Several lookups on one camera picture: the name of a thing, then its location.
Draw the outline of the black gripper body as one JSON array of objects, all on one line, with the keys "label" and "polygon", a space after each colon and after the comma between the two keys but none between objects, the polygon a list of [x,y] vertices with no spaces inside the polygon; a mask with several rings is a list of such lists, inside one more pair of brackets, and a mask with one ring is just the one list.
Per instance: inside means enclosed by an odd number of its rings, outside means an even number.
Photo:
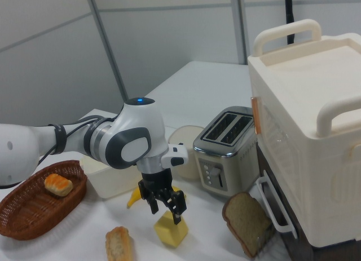
[{"label": "black gripper body", "polygon": [[152,193],[155,198],[161,201],[176,200],[181,194],[173,189],[172,181],[170,168],[154,174],[142,173],[142,180],[138,183],[141,198],[146,200]]}]

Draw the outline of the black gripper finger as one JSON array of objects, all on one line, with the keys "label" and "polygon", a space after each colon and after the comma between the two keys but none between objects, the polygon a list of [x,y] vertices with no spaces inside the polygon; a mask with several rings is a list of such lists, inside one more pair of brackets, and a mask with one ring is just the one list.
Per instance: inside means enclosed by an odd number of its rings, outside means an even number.
[{"label": "black gripper finger", "polygon": [[174,224],[178,225],[181,222],[181,215],[187,209],[186,198],[183,191],[171,191],[169,205],[169,209],[173,216]]},{"label": "black gripper finger", "polygon": [[157,200],[154,196],[154,194],[151,192],[148,196],[148,204],[151,208],[151,212],[152,214],[156,214],[159,210],[158,204],[157,204]]}]

